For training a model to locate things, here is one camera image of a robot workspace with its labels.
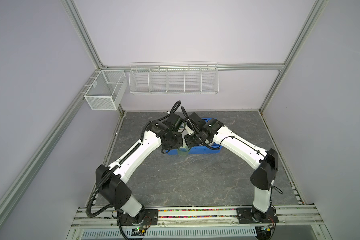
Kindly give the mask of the green glass cup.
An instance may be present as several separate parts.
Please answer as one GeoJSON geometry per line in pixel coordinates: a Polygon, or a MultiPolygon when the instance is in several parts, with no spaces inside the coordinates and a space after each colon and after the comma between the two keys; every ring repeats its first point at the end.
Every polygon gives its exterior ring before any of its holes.
{"type": "Polygon", "coordinates": [[[190,150],[191,150],[190,148],[182,146],[177,149],[177,153],[179,156],[185,157],[189,154],[190,150]]]}

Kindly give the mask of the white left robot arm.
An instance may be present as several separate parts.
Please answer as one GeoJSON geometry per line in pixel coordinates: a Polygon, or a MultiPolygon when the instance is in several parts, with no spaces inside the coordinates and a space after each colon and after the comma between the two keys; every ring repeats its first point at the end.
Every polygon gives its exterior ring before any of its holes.
{"type": "Polygon", "coordinates": [[[145,131],[140,139],[119,159],[107,167],[101,165],[96,170],[96,190],[116,210],[128,214],[139,221],[144,206],[132,194],[127,186],[134,171],[157,148],[165,151],[177,149],[183,145],[181,132],[168,132],[158,136],[153,131],[145,131]]]}

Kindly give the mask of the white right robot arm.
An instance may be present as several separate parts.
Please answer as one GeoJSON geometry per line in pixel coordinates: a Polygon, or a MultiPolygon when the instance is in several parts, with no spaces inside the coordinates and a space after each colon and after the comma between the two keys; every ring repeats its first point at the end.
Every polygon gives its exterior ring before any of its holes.
{"type": "Polygon", "coordinates": [[[202,144],[211,148],[208,143],[213,142],[231,151],[253,168],[254,172],[250,177],[255,189],[252,204],[253,218],[257,222],[265,221],[268,215],[272,215],[272,188],[279,169],[279,157],[276,150],[266,150],[253,145],[216,119],[202,123],[203,125],[197,128],[191,121],[186,121],[187,146],[191,148],[202,144]]]}

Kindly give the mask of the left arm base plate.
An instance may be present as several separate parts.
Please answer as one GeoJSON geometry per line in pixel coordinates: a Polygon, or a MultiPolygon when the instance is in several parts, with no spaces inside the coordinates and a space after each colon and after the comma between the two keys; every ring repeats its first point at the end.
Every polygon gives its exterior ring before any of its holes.
{"type": "Polygon", "coordinates": [[[136,217],[131,217],[127,213],[117,212],[117,217],[122,226],[156,226],[159,220],[158,209],[144,209],[136,217]]]}

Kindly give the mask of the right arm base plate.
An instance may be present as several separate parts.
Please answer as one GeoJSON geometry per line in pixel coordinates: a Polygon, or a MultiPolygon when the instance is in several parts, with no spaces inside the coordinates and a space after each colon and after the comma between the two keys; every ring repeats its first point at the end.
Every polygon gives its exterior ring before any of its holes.
{"type": "Polygon", "coordinates": [[[254,207],[237,208],[237,216],[240,224],[277,224],[279,218],[276,208],[269,207],[267,212],[263,213],[254,207]]]}

